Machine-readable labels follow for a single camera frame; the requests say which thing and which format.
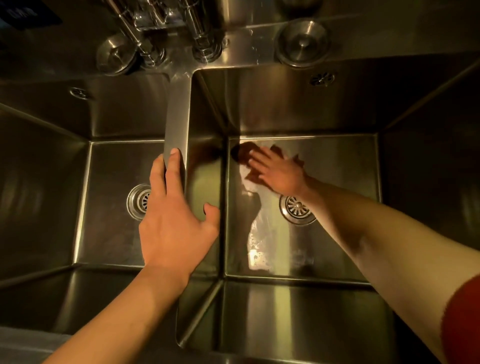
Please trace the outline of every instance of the sink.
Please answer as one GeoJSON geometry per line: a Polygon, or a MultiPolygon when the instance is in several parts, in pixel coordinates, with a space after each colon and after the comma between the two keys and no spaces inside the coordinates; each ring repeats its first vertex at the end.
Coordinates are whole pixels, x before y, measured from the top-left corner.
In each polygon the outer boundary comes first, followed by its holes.
{"type": "Polygon", "coordinates": [[[212,363],[436,363],[307,209],[246,180],[236,151],[277,146],[479,248],[478,75],[444,87],[478,55],[302,70],[226,55],[180,74],[0,86],[0,326],[73,334],[131,282],[152,161],[177,146],[193,213],[219,206],[221,231],[155,345],[212,363]]]}

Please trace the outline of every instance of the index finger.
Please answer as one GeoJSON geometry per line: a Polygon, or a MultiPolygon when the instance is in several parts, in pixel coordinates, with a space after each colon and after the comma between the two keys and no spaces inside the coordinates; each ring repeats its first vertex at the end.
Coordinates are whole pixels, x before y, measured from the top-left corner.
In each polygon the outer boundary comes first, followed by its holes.
{"type": "Polygon", "coordinates": [[[168,158],[167,173],[165,179],[167,180],[167,194],[183,196],[183,186],[180,176],[180,151],[173,148],[168,158]]]}
{"type": "Polygon", "coordinates": [[[150,186],[153,194],[165,196],[165,162],[163,161],[163,153],[160,154],[152,164],[150,171],[150,186]]]}

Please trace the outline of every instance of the metal drain plug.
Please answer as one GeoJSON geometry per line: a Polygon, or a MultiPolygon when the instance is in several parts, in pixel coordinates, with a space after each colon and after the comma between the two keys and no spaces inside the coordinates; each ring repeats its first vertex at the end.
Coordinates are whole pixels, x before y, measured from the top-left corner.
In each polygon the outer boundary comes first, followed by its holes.
{"type": "Polygon", "coordinates": [[[280,212],[295,225],[308,225],[317,220],[310,209],[294,196],[280,197],[280,212]]]}
{"type": "Polygon", "coordinates": [[[143,220],[151,191],[149,184],[139,184],[132,188],[127,197],[127,211],[131,217],[143,220]]]}

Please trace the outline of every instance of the forearm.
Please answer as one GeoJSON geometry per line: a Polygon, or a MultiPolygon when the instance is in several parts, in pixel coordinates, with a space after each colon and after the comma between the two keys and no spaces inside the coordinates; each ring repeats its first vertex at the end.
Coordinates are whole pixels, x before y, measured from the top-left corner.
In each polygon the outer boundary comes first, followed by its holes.
{"type": "Polygon", "coordinates": [[[301,198],[389,305],[444,361],[440,324],[480,252],[366,197],[308,179],[301,198]]]}
{"type": "Polygon", "coordinates": [[[185,285],[167,270],[144,268],[45,363],[130,363],[185,285]]]}

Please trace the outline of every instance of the person's left hand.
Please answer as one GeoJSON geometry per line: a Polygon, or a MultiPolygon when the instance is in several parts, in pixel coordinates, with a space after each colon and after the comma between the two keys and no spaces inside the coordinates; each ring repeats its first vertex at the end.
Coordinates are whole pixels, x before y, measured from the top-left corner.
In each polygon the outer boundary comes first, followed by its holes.
{"type": "Polygon", "coordinates": [[[220,210],[206,203],[205,221],[193,215],[183,194],[178,149],[170,153],[165,178],[164,172],[161,154],[153,162],[152,191],[147,213],[139,226],[142,255],[145,267],[167,269],[186,285],[218,236],[220,210]]]}

